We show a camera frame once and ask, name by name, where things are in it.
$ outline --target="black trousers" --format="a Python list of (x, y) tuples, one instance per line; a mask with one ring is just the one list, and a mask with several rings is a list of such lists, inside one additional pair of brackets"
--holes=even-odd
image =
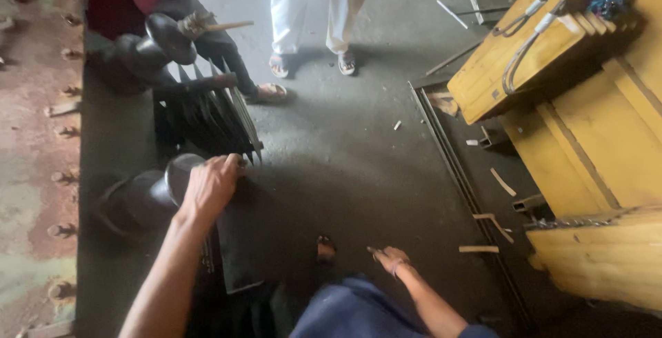
[[(154, 5), (154, 13), (168, 15), (175, 20), (182, 20), (193, 12), (207, 13), (199, 0), (159, 0)], [(223, 60), (228, 69), (237, 75), (239, 91), (246, 97), (256, 97), (258, 89), (250, 79), (248, 70), (239, 55), (237, 44), (225, 30), (206, 32), (195, 40), (195, 48), (200, 56), (211, 61), (221, 70), (224, 68)]]

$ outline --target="wooden stick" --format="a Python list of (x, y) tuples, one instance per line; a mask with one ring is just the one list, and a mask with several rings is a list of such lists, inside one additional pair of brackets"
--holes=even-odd
[(503, 228), (501, 228), (501, 225), (499, 225), (499, 222), (497, 221), (497, 218), (494, 216), (494, 214), (474, 214), (473, 218), (474, 219), (490, 219), (492, 221), (492, 223), (494, 224), (494, 226), (496, 227), (496, 229), (498, 229), (499, 232), (501, 232), (503, 237), (506, 237), (506, 240), (508, 240), (508, 242), (510, 242), (511, 244), (515, 243), (515, 240), (512, 239), (512, 237), (508, 234), (508, 232), (504, 231)]
[(208, 25), (207, 31), (211, 32), (215, 30), (227, 30), (233, 28), (247, 27), (249, 25), (254, 25), (254, 24), (255, 21), (239, 21), (239, 22), (229, 22), (227, 24)]
[(498, 246), (460, 246), (459, 252), (499, 252)]
[(452, 63), (453, 61), (455, 61), (455, 60), (459, 59), (460, 57), (464, 56), (464, 54), (466, 54), (467, 52), (469, 52), (469, 51), (471, 51), (472, 49), (474, 49), (474, 48), (480, 46), (481, 43), (483, 43), (483, 40), (484, 40), (484, 38), (481, 38), (480, 41), (472, 43), (471, 46), (468, 46), (468, 47), (465, 48), (464, 50), (462, 50), (462, 51), (458, 52), (457, 54), (452, 55), (451, 57), (447, 58), (446, 60), (444, 60), (444, 61), (443, 61), (442, 63), (440, 63), (439, 65), (437, 65), (437, 66), (435, 66), (434, 68), (432, 68), (432, 69), (430, 69), (429, 71), (427, 71), (427, 72), (425, 73), (425, 76), (426, 76), (426, 77), (429, 76), (430, 74), (434, 73), (435, 71), (437, 71), (437, 70), (443, 68), (444, 66), (448, 65), (449, 63)]
[(508, 192), (508, 194), (510, 194), (512, 197), (517, 196), (517, 192), (514, 191), (511, 187), (509, 187), (508, 184), (506, 184), (506, 182), (503, 181), (503, 179), (501, 179), (501, 176), (499, 176), (499, 174), (496, 172), (496, 170), (494, 170), (494, 168), (491, 168), (490, 171), (492, 172), (492, 175), (494, 175), (494, 177), (496, 178), (496, 181), (498, 181), (499, 184), (501, 184), (503, 189), (505, 189)]

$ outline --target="foot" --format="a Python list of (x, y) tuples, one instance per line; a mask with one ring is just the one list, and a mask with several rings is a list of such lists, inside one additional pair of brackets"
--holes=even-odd
[(271, 73), (278, 78), (286, 78), (289, 75), (285, 55), (272, 52), (269, 58), (269, 66), (271, 67)]
[(276, 83), (265, 83), (259, 85), (256, 95), (251, 97), (244, 97), (246, 103), (280, 103), (287, 98), (287, 90), (281, 85)]
[(317, 262), (333, 263), (335, 261), (335, 246), (327, 237), (320, 235), (317, 237)]
[(351, 76), (356, 69), (356, 59), (350, 51), (338, 55), (338, 67), (345, 76)]

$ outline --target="hand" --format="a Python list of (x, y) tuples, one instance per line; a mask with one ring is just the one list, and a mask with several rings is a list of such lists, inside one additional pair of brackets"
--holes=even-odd
[(212, 157), (195, 166), (181, 206), (192, 210), (198, 217), (213, 220), (234, 195), (237, 179), (243, 175), (240, 168), (243, 162), (240, 155), (233, 153)]
[(387, 247), (384, 250), (378, 250), (371, 247), (368, 247), (368, 251), (372, 253), (375, 261), (379, 261), (384, 267), (386, 272), (390, 273), (395, 277), (395, 271), (399, 265), (409, 264), (409, 257), (404, 251), (400, 249), (395, 249), (394, 247)]

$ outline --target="wrist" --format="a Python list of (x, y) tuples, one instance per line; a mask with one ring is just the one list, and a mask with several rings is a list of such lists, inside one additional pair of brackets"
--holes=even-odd
[(396, 276), (402, 280), (403, 278), (408, 278), (409, 276), (413, 275), (415, 272), (416, 270), (409, 263), (400, 263), (394, 268), (393, 276)]

